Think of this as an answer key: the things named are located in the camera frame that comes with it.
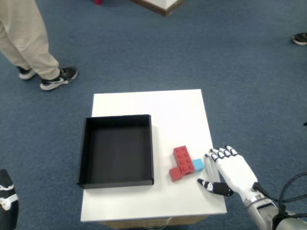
robot finger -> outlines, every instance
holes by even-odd
[[[217,149],[212,149],[211,151],[214,152],[221,159],[223,159],[225,157],[225,155]]]
[[[228,150],[226,150],[226,149],[219,148],[219,150],[220,150],[226,157],[232,156],[231,153],[230,153]]]
[[[231,146],[226,146],[226,149],[231,153],[231,155],[233,155],[233,156],[236,156],[236,155],[238,155],[238,152],[234,149],[234,148],[232,148]]]
[[[220,159],[215,153],[209,152],[205,154],[206,157],[210,157],[214,162],[217,161],[217,159]]]

red block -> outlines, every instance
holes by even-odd
[[[179,169],[179,167],[170,169],[170,170],[169,170],[169,175],[170,175],[171,178],[172,178],[172,182],[177,181],[177,180],[180,180],[180,179],[183,177],[183,175],[182,175],[181,170]]]
[[[174,148],[173,154],[182,175],[188,175],[195,171],[186,146]]]
[[[102,0],[94,0],[96,5],[101,5]]]

robotic arm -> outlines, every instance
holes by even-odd
[[[18,218],[18,197],[6,172],[0,170],[0,230],[14,230]]]
[[[260,230],[307,230],[307,223],[297,218],[300,215],[289,215],[285,210],[281,213],[281,208],[277,208],[271,199],[254,189],[258,182],[254,172],[232,147],[212,149],[205,156],[215,162],[227,185],[223,187],[221,183],[202,180],[199,182],[204,187],[209,186],[206,188],[211,192],[214,191],[214,184],[217,184],[219,187],[216,190],[239,193],[249,215]]]

blue block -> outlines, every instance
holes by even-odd
[[[193,163],[193,166],[195,168],[195,172],[201,172],[203,169],[204,169],[204,165],[202,163],[202,160],[199,158],[199,159],[196,159],[196,160],[192,160],[192,163]]]

black cable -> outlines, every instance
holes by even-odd
[[[267,191],[265,191],[265,189],[258,182],[255,182],[253,184],[253,189],[258,190],[259,192],[264,194],[266,197],[268,197],[268,199],[271,199],[271,200],[276,201],[276,202],[279,201],[279,199],[276,199],[276,198],[270,196],[270,194]],[[304,199],[304,198],[307,198],[307,194],[300,195],[300,196],[297,196],[297,197],[293,197],[291,199],[282,200],[282,202],[283,203],[289,203],[289,202],[297,201],[297,200]]]
[[[307,213],[294,214],[294,215],[291,215],[290,217],[292,218],[307,217]]]
[[[288,189],[288,187],[295,181],[297,180],[298,178],[302,177],[302,176],[307,176],[307,172],[302,172],[298,175],[295,175],[294,177],[292,177],[287,183],[286,185],[283,187],[282,189],[282,192],[280,193],[280,196],[279,196],[279,200],[278,200],[278,211],[279,211],[279,214],[284,214],[285,213],[285,210],[283,210],[284,208],[284,204],[283,204],[283,196],[286,192],[286,190]]]

